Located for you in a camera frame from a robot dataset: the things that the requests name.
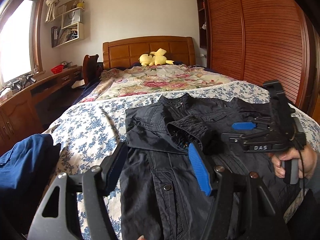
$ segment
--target human hand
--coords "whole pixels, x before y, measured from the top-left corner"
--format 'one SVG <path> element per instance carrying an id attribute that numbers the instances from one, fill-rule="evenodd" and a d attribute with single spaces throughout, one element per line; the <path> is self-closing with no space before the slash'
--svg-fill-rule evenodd
<path id="1" fill-rule="evenodd" d="M 290 148 L 287 152 L 281 155 L 274 155 L 273 153 L 268 154 L 271 157 L 271 161 L 273 163 L 273 168 L 275 169 L 276 176 L 279 178 L 284 178 L 285 170 L 281 167 L 281 161 L 288 161 L 291 159 L 299 159 L 299 178 L 302 179 L 302 162 L 300 159 L 300 154 L 296 148 Z M 317 164 L 317 153 L 312 149 L 310 144 L 307 142 L 304 150 L 301 150 L 301 155 L 303 159 L 304 166 L 304 176 L 307 179 L 311 179 Z"/>

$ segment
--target person's arm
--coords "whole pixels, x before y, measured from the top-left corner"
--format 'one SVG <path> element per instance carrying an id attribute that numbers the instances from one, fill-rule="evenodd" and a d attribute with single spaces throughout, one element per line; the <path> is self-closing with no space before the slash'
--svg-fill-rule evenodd
<path id="1" fill-rule="evenodd" d="M 320 155 L 312 149 L 309 143 L 304 147 L 304 150 L 301 150 L 301 155 L 304 164 L 306 188 L 312 190 L 314 197 L 318 203 L 320 203 Z M 279 178 L 284 178 L 285 175 L 285 170 L 281 167 L 281 161 L 299 159 L 299 178 L 303 178 L 300 154 L 295 148 L 290 148 L 287 152 L 279 156 L 273 154 L 269 154 L 269 156 L 271 157 L 276 176 Z"/>

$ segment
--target floral bedspread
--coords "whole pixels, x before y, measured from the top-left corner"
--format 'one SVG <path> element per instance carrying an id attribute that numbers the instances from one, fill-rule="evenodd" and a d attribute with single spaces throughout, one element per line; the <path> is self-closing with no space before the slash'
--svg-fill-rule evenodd
<path id="1" fill-rule="evenodd" d="M 90 167 L 99 165 L 105 156 L 112 154 L 117 143 L 126 137 L 126 109 L 156 103 L 161 95 L 176 98 L 186 92 L 196 98 L 221 98 L 230 101 L 233 97 L 238 97 L 249 103 L 268 102 L 266 90 L 244 81 L 233 81 L 213 87 L 134 95 L 74 105 L 44 132 L 52 135 L 54 143 L 61 143 L 55 175 L 63 171 L 68 174 L 85 172 Z M 312 147 L 320 151 L 320 126 L 298 109 L 293 116 L 300 119 Z M 105 198 L 105 204 L 116 235 L 122 239 L 120 194 L 118 183 L 116 190 Z M 78 194 L 77 200 L 83 237 L 90 239 L 83 195 Z M 302 194 L 285 213 L 286 221 L 294 214 L 301 201 Z"/>
<path id="2" fill-rule="evenodd" d="M 162 65 L 104 70 L 99 85 L 79 103 L 154 92 L 185 90 L 226 84 L 235 79 L 202 67 Z"/>

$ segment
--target red basket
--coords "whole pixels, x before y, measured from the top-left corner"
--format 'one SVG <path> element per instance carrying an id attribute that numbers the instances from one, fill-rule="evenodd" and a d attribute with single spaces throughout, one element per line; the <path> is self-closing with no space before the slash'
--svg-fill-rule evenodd
<path id="1" fill-rule="evenodd" d="M 64 67 L 64 65 L 55 66 L 54 68 L 51 69 L 51 72 L 53 74 L 58 74 L 58 73 L 62 72 L 63 67 Z"/>

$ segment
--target louvered door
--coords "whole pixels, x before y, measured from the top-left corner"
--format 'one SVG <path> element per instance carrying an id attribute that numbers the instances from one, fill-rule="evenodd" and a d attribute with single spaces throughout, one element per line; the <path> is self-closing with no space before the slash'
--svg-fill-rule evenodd
<path id="1" fill-rule="evenodd" d="M 204 1 L 207 65 L 256 85 L 278 79 L 287 97 L 306 110 L 315 70 L 313 31 L 294 0 Z"/>
<path id="2" fill-rule="evenodd" d="M 211 42 L 211 68 L 241 80 L 243 78 L 243 35 L 241 10 L 238 0 L 207 0 L 209 11 L 208 28 Z"/>

